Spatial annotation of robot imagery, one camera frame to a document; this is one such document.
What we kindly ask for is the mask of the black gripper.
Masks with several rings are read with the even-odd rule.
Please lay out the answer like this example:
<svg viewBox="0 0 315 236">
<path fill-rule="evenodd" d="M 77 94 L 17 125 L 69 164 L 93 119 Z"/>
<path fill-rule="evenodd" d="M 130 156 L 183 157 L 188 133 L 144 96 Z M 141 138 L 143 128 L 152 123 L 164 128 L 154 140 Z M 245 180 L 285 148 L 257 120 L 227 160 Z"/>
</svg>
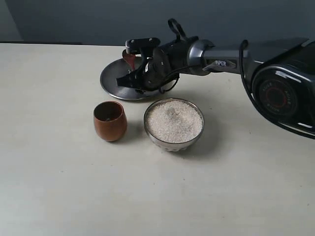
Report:
<svg viewBox="0 0 315 236">
<path fill-rule="evenodd" d="M 117 78 L 117 86 L 154 91 L 166 84 L 172 68 L 166 50 L 159 45 L 160 40 L 156 37 L 127 40 L 126 52 L 141 55 L 142 62 L 136 70 Z"/>
</svg>

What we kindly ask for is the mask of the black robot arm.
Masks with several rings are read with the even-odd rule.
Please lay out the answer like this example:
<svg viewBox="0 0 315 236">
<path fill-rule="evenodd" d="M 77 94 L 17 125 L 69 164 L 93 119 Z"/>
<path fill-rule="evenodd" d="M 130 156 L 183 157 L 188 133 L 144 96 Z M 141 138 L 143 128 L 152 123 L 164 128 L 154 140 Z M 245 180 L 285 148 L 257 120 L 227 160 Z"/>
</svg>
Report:
<svg viewBox="0 0 315 236">
<path fill-rule="evenodd" d="M 161 91 L 180 74 L 238 74 L 265 119 L 294 134 L 315 137 L 315 44 L 309 39 L 244 40 L 222 47 L 196 36 L 177 37 L 164 45 L 132 39 L 126 42 L 126 53 L 140 55 L 142 62 L 116 79 L 120 87 Z"/>
</svg>

